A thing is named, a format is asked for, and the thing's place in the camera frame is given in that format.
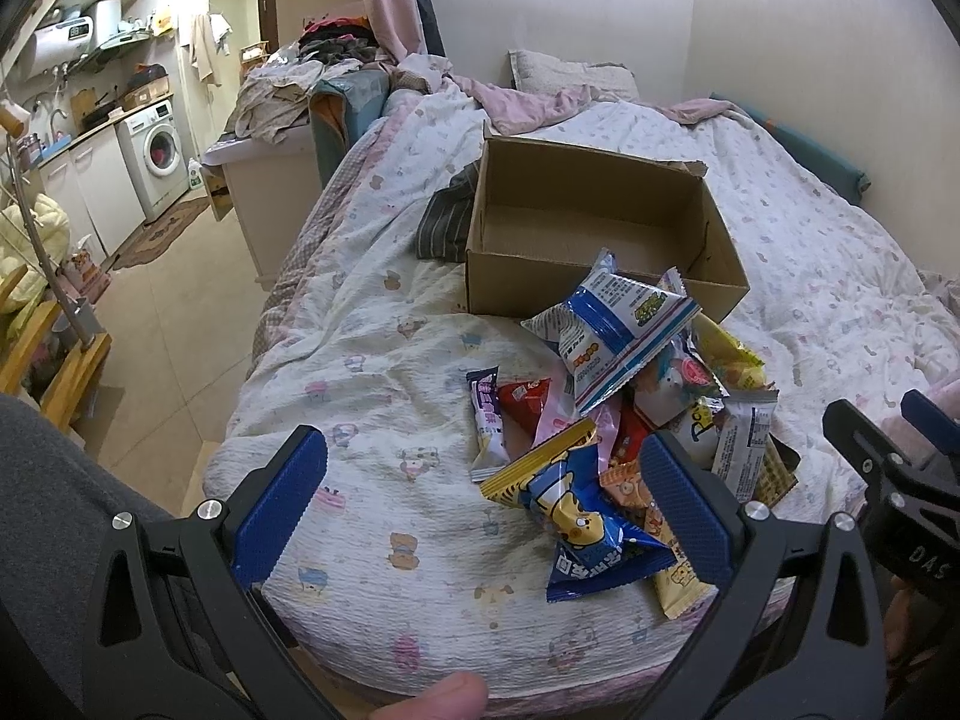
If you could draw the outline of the person's left hand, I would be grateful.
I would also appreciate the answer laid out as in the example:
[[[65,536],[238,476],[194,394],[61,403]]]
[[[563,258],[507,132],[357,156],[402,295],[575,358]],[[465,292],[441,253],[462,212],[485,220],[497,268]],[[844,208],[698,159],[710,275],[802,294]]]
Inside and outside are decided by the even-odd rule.
[[[477,720],[487,710],[488,688],[482,676],[458,671],[412,699],[381,707],[370,720]]]

